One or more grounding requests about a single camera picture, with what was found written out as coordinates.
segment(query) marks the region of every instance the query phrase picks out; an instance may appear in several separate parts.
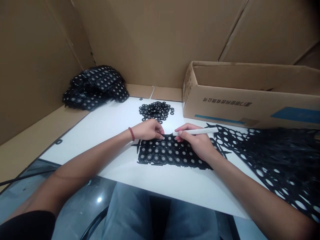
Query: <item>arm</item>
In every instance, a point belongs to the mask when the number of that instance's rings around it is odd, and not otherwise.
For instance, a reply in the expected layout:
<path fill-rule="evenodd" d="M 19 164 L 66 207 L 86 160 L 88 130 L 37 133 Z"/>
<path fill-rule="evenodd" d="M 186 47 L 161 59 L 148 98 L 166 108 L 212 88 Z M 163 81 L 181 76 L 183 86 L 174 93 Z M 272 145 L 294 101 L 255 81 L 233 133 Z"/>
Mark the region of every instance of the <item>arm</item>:
<path fill-rule="evenodd" d="M 312 237 L 316 223 L 226 160 L 212 146 L 207 134 L 193 136 L 180 132 L 199 128 L 189 123 L 179 127 L 177 141 L 190 142 L 195 153 L 214 169 L 268 239 Z"/>
<path fill-rule="evenodd" d="M 162 139 L 163 128 L 149 119 L 132 128 L 135 138 Z M 99 173 L 130 141 L 129 130 L 98 144 L 58 168 L 7 220 L 22 213 L 44 210 L 57 217 L 65 202 Z"/>

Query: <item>bracelet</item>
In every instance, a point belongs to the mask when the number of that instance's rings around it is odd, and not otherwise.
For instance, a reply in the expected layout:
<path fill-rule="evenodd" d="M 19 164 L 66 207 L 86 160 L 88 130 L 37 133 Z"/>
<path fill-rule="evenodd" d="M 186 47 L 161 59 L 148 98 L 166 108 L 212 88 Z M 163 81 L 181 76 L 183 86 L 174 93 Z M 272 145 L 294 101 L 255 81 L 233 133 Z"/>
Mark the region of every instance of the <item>bracelet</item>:
<path fill-rule="evenodd" d="M 128 127 L 128 129 L 129 129 L 129 130 L 130 130 L 130 132 L 131 132 L 132 141 L 134 141 L 134 140 L 135 140 L 135 138 L 134 138 L 133 131 L 132 131 L 131 127 Z"/>

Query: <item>hand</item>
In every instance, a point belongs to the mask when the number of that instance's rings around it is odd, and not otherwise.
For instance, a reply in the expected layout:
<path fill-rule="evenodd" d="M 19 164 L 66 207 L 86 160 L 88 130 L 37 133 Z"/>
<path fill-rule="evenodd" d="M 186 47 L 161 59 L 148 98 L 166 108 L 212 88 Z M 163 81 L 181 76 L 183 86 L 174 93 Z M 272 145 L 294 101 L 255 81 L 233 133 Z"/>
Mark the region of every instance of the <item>hand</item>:
<path fill-rule="evenodd" d="M 150 140 L 153 138 L 163 139 L 164 130 L 155 119 L 148 119 L 132 127 L 133 135 L 137 139 Z"/>
<path fill-rule="evenodd" d="M 203 160 L 208 162 L 212 158 L 221 156 L 220 153 L 213 147 L 208 134 L 197 134 L 195 136 L 184 132 L 184 130 L 201 129 L 202 127 L 186 123 L 185 125 L 177 128 L 175 132 L 178 132 L 179 136 L 176 136 L 178 142 L 187 140 L 194 152 Z"/>

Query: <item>floor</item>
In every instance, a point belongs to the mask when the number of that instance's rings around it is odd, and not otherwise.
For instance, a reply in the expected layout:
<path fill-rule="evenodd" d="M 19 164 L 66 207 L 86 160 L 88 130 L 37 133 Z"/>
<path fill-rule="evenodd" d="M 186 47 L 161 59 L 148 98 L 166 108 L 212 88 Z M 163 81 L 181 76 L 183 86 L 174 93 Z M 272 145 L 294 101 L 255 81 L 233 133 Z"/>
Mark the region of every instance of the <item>floor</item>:
<path fill-rule="evenodd" d="M 58 167 L 59 165 L 57 164 L 37 160 L 29 166 L 21 176 L 52 170 Z M 3 191 L 0 195 L 0 223 L 31 196 L 39 185 L 51 174 L 52 173 L 45 173 L 14 182 L 9 188 Z M 56 221 L 52 239 L 79 240 L 93 219 L 109 205 L 115 185 L 115 181 L 98 176 L 90 180 L 88 184 L 73 195 L 62 208 Z M 235 239 L 231 234 L 228 215 L 217 212 L 217 218 L 221 238 L 223 240 Z M 240 233 L 247 233 L 245 239 L 265 239 L 259 232 L 257 235 L 256 231 L 253 231 L 254 238 L 250 237 L 251 228 L 248 229 L 247 226 L 250 226 L 250 224 L 253 223 L 252 221 L 248 220 L 249 222 L 245 222 L 242 221 L 241 218 L 235 220 L 237 225 L 242 226 Z M 103 223 L 104 221 L 99 224 L 90 240 L 101 239 Z"/>

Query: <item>person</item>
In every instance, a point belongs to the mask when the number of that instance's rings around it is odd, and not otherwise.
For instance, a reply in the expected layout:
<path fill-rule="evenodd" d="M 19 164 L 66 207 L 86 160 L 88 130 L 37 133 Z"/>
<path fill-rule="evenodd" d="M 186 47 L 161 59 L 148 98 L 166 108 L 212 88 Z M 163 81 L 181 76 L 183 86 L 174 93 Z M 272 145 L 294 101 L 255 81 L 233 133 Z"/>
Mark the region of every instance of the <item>person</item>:
<path fill-rule="evenodd" d="M 207 134 L 184 130 L 201 127 L 187 123 L 175 131 L 178 142 L 188 141 L 239 200 L 268 239 L 310 239 L 317 224 L 252 180 L 213 147 Z M 135 138 L 163 139 L 154 119 L 132 127 Z M 58 168 L 0 226 L 1 239 L 51 239 L 65 202 L 101 171 L 130 141 L 130 130 L 98 144 Z M 103 236 L 109 239 L 152 239 L 150 202 L 146 191 L 118 183 L 112 195 Z M 215 212 L 172 200 L 165 239 L 220 239 Z"/>

